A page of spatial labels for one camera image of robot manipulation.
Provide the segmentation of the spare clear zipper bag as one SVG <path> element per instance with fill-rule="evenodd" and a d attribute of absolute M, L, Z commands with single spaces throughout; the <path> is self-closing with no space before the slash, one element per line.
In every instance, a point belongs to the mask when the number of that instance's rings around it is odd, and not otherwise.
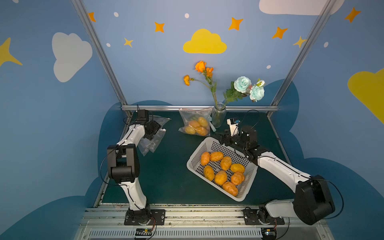
<path fill-rule="evenodd" d="M 170 118 L 161 116 L 150 117 L 150 124 L 145 125 L 145 127 L 149 127 L 150 133 L 145 134 L 139 142 L 139 150 L 143 156 L 145 156 L 148 152 L 155 152 L 166 134 L 167 130 L 164 129 L 164 125 L 170 120 Z"/>

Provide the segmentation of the orange potato basket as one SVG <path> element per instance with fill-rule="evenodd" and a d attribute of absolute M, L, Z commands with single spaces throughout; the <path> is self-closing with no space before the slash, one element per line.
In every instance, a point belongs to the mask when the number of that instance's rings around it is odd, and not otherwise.
<path fill-rule="evenodd" d="M 204 152 L 201 155 L 201 165 L 206 166 L 210 162 L 210 153 L 209 152 Z"/>

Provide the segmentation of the yellow green potato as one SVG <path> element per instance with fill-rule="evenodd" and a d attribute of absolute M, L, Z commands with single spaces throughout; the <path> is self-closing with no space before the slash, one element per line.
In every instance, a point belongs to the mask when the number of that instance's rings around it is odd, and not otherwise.
<path fill-rule="evenodd" d="M 208 121 L 203 117 L 198 118 L 198 123 L 200 124 L 201 127 L 204 127 L 204 128 L 207 128 L 209 126 Z"/>

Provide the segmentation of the orange potato edge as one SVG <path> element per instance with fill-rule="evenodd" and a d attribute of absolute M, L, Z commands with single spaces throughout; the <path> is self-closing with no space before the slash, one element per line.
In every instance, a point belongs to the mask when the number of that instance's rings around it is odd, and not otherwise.
<path fill-rule="evenodd" d="M 211 166 L 205 166 L 204 177 L 210 182 L 215 178 L 215 172 Z"/>

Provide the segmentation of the clear zipper bag pink zipper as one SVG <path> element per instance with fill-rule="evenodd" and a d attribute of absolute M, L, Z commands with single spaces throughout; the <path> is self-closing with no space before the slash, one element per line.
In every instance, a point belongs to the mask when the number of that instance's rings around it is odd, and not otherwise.
<path fill-rule="evenodd" d="M 196 135 L 201 137 L 209 137 L 211 134 L 211 126 L 209 117 L 213 108 L 202 110 L 179 109 L 184 126 L 179 128 L 179 132 Z"/>

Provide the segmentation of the large orange potato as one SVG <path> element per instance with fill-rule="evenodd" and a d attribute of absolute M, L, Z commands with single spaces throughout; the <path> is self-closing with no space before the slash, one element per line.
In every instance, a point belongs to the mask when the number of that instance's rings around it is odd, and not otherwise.
<path fill-rule="evenodd" d="M 201 125 L 199 124 L 198 121 L 193 120 L 193 121 L 189 121 L 189 126 L 196 129 L 196 128 L 200 127 Z"/>

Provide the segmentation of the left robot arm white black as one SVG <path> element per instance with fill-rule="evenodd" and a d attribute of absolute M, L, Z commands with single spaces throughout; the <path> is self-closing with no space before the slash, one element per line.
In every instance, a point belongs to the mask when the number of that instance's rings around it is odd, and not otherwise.
<path fill-rule="evenodd" d="M 150 117 L 148 110 L 137 110 L 137 119 L 115 145 L 107 148 L 108 176 L 121 187 L 129 201 L 125 225 L 156 224 L 139 182 L 140 161 L 137 152 L 140 140 L 152 140 L 161 125 Z"/>

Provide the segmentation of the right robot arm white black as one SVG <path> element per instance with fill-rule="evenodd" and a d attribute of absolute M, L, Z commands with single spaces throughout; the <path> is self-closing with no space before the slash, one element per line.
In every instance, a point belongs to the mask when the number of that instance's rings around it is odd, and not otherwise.
<path fill-rule="evenodd" d="M 294 193 L 290 200 L 272 200 L 259 206 L 258 220 L 270 224 L 274 218 L 298 218 L 307 225 L 326 219 L 336 210 L 330 182 L 322 176 L 311 176 L 283 160 L 258 143 L 257 131 L 251 126 L 233 127 L 217 133 L 220 144 L 238 148 L 245 159 L 265 169 L 287 185 Z"/>

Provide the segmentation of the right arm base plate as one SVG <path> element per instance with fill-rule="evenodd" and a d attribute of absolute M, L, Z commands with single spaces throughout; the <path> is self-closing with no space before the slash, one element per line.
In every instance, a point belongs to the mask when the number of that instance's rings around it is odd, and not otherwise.
<path fill-rule="evenodd" d="M 246 225 L 285 225 L 285 220 L 281 217 L 273 218 L 264 209 L 243 209 Z"/>

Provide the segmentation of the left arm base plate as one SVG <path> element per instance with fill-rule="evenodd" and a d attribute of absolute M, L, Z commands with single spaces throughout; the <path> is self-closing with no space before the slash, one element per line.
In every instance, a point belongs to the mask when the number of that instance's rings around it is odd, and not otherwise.
<path fill-rule="evenodd" d="M 166 210 L 138 210 L 133 211 L 128 209 L 126 212 L 124 225 L 125 226 L 163 226 L 165 223 Z"/>

